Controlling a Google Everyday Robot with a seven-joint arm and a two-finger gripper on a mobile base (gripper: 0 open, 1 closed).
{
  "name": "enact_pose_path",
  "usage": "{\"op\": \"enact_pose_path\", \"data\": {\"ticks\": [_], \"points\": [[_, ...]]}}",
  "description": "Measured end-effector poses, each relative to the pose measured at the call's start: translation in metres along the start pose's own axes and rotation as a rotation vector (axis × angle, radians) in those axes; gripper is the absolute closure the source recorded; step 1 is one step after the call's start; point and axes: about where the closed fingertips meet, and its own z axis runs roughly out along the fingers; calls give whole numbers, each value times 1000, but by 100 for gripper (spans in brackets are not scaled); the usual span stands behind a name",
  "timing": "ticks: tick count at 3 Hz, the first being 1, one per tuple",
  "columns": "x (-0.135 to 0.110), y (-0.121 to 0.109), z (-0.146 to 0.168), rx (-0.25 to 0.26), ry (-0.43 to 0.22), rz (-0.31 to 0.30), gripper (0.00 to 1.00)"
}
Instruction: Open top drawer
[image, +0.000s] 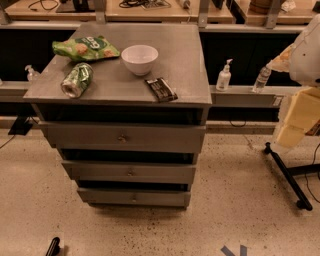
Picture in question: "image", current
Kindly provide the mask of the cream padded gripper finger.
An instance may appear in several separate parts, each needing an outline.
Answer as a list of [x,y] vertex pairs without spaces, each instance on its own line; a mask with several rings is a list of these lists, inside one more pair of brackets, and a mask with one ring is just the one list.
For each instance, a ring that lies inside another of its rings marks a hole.
[[267,67],[272,71],[288,73],[290,67],[291,50],[292,46],[289,45],[276,58],[272,59],[267,64]]
[[320,120],[320,90],[305,87],[292,95],[281,112],[275,143],[286,149],[295,147]]

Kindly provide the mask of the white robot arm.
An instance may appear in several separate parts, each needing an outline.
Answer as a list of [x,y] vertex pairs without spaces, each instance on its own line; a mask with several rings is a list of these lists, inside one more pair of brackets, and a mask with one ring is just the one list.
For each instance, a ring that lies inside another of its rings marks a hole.
[[271,148],[286,152],[298,145],[320,120],[320,14],[267,66],[288,72],[302,88],[284,97]]

